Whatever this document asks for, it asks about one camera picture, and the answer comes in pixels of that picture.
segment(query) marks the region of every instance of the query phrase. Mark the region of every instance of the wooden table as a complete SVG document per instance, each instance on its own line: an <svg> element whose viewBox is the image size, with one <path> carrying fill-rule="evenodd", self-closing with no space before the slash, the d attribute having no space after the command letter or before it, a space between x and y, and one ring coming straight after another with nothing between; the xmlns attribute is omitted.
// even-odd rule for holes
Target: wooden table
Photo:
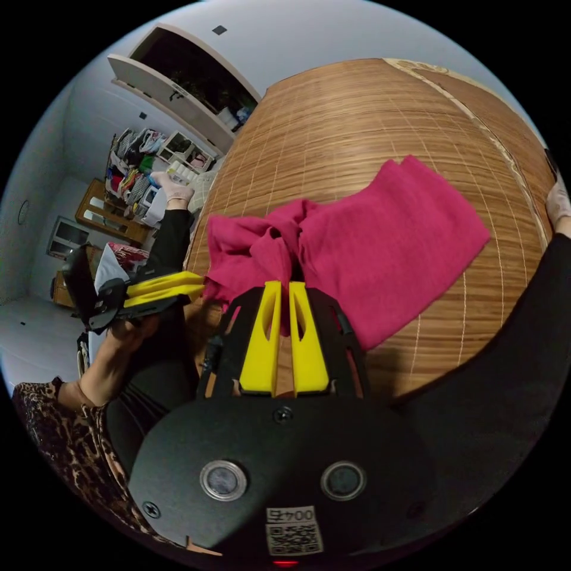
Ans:
<svg viewBox="0 0 571 571"><path fill-rule="evenodd" d="M541 142L473 82L414 62L366 59L273 85L218 174L187 269L208 271L210 214L262 217L299 197L337 200L364 188L386 160L408 154L450 181L492 236L441 299L367 355L378 397L392 401L422 389L498 331L551 234L543 201L554 179ZM188 311L192 342L203 347L219 310L195 304ZM282 339L284 393L292 388L290 349Z"/></svg>

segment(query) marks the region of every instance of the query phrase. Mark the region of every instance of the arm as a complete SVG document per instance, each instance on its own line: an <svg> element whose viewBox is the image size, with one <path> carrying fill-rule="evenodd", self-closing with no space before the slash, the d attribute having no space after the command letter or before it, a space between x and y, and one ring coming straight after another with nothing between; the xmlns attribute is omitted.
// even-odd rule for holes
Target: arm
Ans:
<svg viewBox="0 0 571 571"><path fill-rule="evenodd" d="M571 214L559 219L559 222L555 226L555 232L556 234L562 234L571 239Z"/></svg>
<svg viewBox="0 0 571 571"><path fill-rule="evenodd" d="M58 394L58 401L65 408L80 412L82 405L99 407L114 399L121 391L123 377L133 353L143 340L153 335L159 317L153 315L136 327L119 321L109 329L93 365L79 381L66 382Z"/></svg>

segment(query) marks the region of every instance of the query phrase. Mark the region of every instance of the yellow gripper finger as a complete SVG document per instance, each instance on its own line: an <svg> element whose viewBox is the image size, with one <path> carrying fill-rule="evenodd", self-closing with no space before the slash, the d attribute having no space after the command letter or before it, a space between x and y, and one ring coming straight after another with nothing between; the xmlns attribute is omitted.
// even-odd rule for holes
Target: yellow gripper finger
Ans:
<svg viewBox="0 0 571 571"><path fill-rule="evenodd" d="M295 395L322 393L329 375L321 351L305 283L290 283L291 362Z"/></svg>
<svg viewBox="0 0 571 571"><path fill-rule="evenodd" d="M265 284L240 374L242 392L275 396L280 319L281 283L268 281Z"/></svg>
<svg viewBox="0 0 571 571"><path fill-rule="evenodd" d="M187 271L178 272L129 286L128 299L123 306L130 308L175 296L188 296L193 302L198 299L202 291L204 291L202 276Z"/></svg>

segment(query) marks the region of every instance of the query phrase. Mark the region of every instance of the leopard print sleeve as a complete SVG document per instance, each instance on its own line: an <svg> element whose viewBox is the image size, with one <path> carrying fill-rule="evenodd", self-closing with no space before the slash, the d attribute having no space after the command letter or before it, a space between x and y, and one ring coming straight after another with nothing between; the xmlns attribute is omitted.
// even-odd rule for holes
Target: leopard print sleeve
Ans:
<svg viewBox="0 0 571 571"><path fill-rule="evenodd" d="M68 449L77 413L58 403L62 380L46 384L23 382L16 385L12 403L41 455L58 472L69 461Z"/></svg>
<svg viewBox="0 0 571 571"><path fill-rule="evenodd" d="M12 403L40 454L68 487L96 512L107 512L123 525L160 542L133 502L125 473L106 437L103 408L81 413L58 402L63 381L16 386Z"/></svg>

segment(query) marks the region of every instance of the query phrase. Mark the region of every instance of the qr code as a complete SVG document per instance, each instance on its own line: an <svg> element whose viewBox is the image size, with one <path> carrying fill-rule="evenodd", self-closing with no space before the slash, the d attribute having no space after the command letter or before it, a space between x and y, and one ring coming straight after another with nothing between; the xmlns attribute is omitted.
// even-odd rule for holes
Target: qr code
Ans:
<svg viewBox="0 0 571 571"><path fill-rule="evenodd" d="M316 521L267 524L266 536L270 555L299 556L323 551Z"/></svg>

